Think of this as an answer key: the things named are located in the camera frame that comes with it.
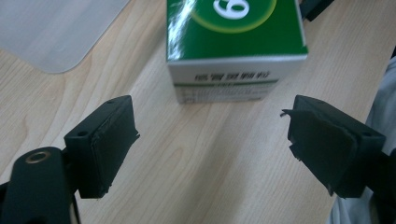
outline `gray fabric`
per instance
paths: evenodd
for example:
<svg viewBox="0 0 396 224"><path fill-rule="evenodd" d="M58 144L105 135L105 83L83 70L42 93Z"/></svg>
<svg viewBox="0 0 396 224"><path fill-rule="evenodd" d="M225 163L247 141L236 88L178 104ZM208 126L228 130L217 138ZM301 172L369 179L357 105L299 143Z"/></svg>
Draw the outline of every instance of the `gray fabric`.
<svg viewBox="0 0 396 224"><path fill-rule="evenodd" d="M396 148L396 57L390 60L366 124L384 134L383 151ZM326 224L375 224L370 218L369 202L373 193L366 189L359 199L337 197Z"/></svg>

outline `clear plastic sheet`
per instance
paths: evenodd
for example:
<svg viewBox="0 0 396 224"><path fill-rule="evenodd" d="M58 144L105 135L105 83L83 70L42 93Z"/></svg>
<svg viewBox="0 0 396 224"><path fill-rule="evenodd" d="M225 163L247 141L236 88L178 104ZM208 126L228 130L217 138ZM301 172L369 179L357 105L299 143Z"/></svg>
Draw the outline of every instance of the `clear plastic sheet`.
<svg viewBox="0 0 396 224"><path fill-rule="evenodd" d="M47 73L75 67L129 0L0 0L0 49Z"/></svg>

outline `green box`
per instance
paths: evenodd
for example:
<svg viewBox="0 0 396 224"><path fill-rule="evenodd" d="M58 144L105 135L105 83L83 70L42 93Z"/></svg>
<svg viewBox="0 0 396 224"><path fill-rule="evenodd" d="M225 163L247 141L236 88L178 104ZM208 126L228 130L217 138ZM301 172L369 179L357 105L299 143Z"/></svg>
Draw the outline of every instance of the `green box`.
<svg viewBox="0 0 396 224"><path fill-rule="evenodd" d="M180 103L259 100L307 47L295 0L168 0L167 64Z"/></svg>

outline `wood grain surface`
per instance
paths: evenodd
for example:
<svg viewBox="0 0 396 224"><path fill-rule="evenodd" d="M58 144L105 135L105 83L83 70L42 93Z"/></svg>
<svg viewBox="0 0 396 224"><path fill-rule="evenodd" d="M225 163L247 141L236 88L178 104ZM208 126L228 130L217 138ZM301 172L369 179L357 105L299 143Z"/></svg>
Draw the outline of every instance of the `wood grain surface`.
<svg viewBox="0 0 396 224"><path fill-rule="evenodd" d="M333 198L289 150L296 94L365 121L396 44L394 0L334 1L305 22L308 59L262 101L179 105L165 63L166 2L131 0L73 70L45 74L0 51L0 183L102 102L134 101L141 137L83 223L324 223Z"/></svg>

